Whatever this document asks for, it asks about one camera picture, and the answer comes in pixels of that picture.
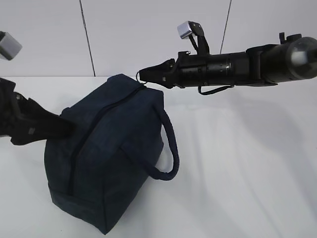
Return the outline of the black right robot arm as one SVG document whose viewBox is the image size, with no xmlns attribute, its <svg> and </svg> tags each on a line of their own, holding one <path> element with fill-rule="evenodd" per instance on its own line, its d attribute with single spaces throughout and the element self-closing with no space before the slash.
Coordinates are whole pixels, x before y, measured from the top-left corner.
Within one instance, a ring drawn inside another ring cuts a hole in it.
<svg viewBox="0 0 317 238">
<path fill-rule="evenodd" d="M 140 80 L 168 89 L 175 86 L 266 87 L 278 83 L 306 80 L 317 75 L 317 41 L 300 34 L 285 37 L 280 44 L 252 47 L 244 52 L 221 55 L 189 55 L 139 71 Z"/>
</svg>

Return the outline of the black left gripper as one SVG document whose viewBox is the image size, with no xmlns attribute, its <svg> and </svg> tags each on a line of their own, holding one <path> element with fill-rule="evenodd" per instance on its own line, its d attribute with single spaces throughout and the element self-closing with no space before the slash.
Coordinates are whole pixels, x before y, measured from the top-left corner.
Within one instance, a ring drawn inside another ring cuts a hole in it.
<svg viewBox="0 0 317 238">
<path fill-rule="evenodd" d="M 45 110 L 33 99 L 15 92 L 16 83 L 0 79 L 0 135 L 22 146 L 46 139 L 63 139 L 75 124 Z"/>
</svg>

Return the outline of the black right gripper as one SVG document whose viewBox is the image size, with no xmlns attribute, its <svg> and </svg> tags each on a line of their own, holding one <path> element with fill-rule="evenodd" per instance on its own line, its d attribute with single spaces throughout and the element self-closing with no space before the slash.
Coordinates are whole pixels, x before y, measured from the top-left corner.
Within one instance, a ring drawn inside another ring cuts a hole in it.
<svg viewBox="0 0 317 238">
<path fill-rule="evenodd" d="M 210 54 L 200 56 L 179 52 L 177 60 L 168 59 L 161 64 L 139 70 L 140 80 L 158 84 L 167 89 L 210 86 L 208 64 L 212 58 L 213 55 Z M 162 75 L 145 74 L 146 72 L 169 72 L 169 79 Z"/>
</svg>

